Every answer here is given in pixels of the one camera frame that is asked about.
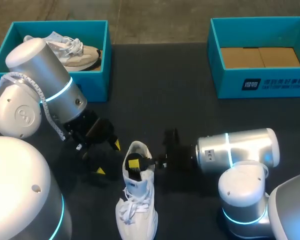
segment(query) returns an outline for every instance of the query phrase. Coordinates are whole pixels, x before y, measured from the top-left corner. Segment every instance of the gray floor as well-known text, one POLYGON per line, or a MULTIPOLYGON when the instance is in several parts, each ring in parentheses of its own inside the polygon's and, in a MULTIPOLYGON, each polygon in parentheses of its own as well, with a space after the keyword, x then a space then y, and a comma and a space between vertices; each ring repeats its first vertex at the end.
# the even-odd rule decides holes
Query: gray floor
POLYGON ((0 0, 13 21, 108 20, 115 44, 205 42, 213 17, 300 16, 300 0, 0 0))

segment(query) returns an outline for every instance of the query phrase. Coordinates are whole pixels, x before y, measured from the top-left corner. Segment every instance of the cardboard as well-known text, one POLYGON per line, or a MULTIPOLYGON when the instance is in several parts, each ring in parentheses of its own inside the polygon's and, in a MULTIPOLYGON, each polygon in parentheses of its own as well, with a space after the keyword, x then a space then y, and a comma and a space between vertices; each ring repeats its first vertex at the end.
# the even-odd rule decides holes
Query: cardboard
POLYGON ((221 53, 227 69, 265 67, 258 48, 224 47, 221 53))
POLYGON ((260 47, 266 68, 300 67, 300 62, 292 47, 260 47))

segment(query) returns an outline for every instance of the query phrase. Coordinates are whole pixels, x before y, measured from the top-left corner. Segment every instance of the blue box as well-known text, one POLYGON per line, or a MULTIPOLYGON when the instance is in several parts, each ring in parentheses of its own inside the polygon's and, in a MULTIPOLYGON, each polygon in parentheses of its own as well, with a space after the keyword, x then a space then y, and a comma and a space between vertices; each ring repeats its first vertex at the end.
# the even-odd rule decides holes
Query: blue box
POLYGON ((300 67, 225 67, 221 48, 267 47, 293 48, 300 62, 300 16, 211 19, 207 54, 218 98, 300 97, 300 67))
POLYGON ((88 102, 106 102, 111 70, 111 39, 108 21, 16 21, 13 22, 0 48, 0 78, 9 72, 7 55, 23 42, 26 35, 45 38, 52 31, 78 38, 84 45, 102 50, 100 71, 72 71, 70 75, 88 102))

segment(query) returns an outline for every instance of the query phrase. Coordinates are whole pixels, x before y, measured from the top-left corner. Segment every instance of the white sneaker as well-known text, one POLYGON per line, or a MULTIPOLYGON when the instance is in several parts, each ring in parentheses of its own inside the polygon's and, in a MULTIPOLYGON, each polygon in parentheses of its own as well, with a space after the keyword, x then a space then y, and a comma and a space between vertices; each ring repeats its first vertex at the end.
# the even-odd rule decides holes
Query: white sneaker
MULTIPOLYGON (((23 41, 33 39, 27 35, 23 41)), ((58 57, 68 72, 85 70, 91 67, 101 56, 101 51, 93 46, 85 46, 78 39, 61 36, 53 31, 49 36, 43 38, 58 57)))
POLYGON ((145 144, 134 141, 125 156, 122 165, 126 187, 123 197, 115 207, 116 224, 123 240, 153 240, 158 226, 158 213, 155 211, 154 170, 129 174, 125 164, 128 160, 149 158, 152 156, 145 144))

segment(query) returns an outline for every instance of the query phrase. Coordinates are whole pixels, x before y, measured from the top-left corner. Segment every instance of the white shoelace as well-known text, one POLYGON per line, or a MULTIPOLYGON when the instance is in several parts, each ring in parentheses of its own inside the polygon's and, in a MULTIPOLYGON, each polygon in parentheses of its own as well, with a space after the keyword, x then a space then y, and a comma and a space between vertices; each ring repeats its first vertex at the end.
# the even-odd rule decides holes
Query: white shoelace
POLYGON ((147 186, 146 193, 141 197, 133 196, 128 192, 127 187, 123 191, 127 201, 121 206, 119 216, 125 224, 133 224, 132 217, 135 213, 146 213, 148 211, 151 202, 151 190, 147 186))
POLYGON ((67 47, 60 48, 60 50, 68 51, 66 56, 68 56, 69 54, 82 54, 84 49, 84 44, 78 38, 73 39, 71 37, 64 36, 63 40, 65 40, 65 45, 67 47))
POLYGON ((235 167, 237 165, 256 165, 256 166, 261 166, 264 169, 265 178, 267 178, 269 176, 269 169, 268 169, 268 167, 266 165, 264 165, 263 163, 259 162, 259 161, 253 161, 253 160, 238 161, 238 162, 234 163, 232 167, 235 167))

